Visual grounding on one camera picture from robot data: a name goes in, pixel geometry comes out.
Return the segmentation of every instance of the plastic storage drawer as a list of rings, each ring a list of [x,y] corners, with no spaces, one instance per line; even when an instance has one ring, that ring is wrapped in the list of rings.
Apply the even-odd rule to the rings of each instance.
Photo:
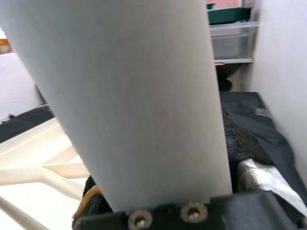
[[[236,63],[252,59],[257,27],[257,22],[210,26],[215,61]]]

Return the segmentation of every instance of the white wall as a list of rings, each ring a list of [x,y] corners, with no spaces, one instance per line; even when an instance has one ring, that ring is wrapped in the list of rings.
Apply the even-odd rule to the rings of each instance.
[[[307,184],[307,1],[263,0],[246,91],[259,92]]]
[[[35,83],[16,53],[0,55],[0,121],[41,104]]]

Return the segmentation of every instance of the screw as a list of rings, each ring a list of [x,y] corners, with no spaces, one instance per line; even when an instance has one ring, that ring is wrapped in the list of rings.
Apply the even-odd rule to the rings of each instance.
[[[151,226],[153,217],[147,210],[137,210],[128,218],[129,230],[142,230]]]
[[[180,217],[188,223],[200,223],[208,217],[208,210],[204,204],[190,202],[181,208]]]

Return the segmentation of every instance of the clear plastic bin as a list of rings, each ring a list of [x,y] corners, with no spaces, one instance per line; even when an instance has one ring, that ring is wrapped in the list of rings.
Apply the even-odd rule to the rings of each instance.
[[[257,22],[210,26],[215,61],[250,62],[254,51]]]

